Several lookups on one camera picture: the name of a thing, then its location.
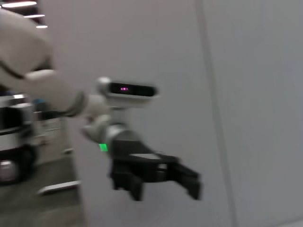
floor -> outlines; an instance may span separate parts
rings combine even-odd
[[[0,226],[86,226],[77,190],[47,196],[36,194],[44,186],[76,180],[72,156],[65,156],[58,151],[58,147],[65,146],[60,143],[66,143],[62,141],[62,132],[58,131],[57,136],[53,135],[49,142],[40,149],[40,160],[29,180],[0,187]],[[60,158],[50,159],[52,152]]]

green indicator light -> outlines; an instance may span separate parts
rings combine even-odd
[[[99,143],[99,146],[101,151],[108,151],[105,143]]]

ceiling light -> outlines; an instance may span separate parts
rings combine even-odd
[[[45,15],[43,14],[37,14],[37,15],[29,15],[29,16],[24,16],[25,18],[36,18],[36,17],[44,17]]]
[[[35,1],[23,1],[23,2],[5,3],[2,4],[2,7],[14,8],[14,7],[22,7],[22,6],[32,6],[35,4],[37,4],[37,2]]]
[[[46,25],[38,25],[36,28],[47,28]]]

gray wall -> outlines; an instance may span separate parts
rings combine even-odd
[[[205,0],[240,227],[303,216],[302,9],[301,0]]]
[[[144,202],[111,190],[109,161],[70,122],[82,198],[93,227],[231,227],[194,0],[44,0],[57,67],[93,92],[100,76],[154,82],[161,98],[132,111],[154,149],[203,173],[204,200],[174,183],[148,184]]]

ceiling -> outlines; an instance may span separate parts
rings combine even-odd
[[[4,3],[13,3],[13,2],[21,2],[21,1],[25,1],[25,0],[0,0],[0,4],[1,4],[1,2],[2,2],[2,4],[4,4]],[[41,13],[39,13],[39,9],[38,9],[39,2],[37,0],[34,0],[34,1],[37,2],[37,4],[33,5],[33,6],[5,8],[5,9],[10,10],[15,13],[19,13],[23,16],[41,14]],[[39,25],[45,25],[43,22],[43,17],[31,18],[31,20],[35,21]]]

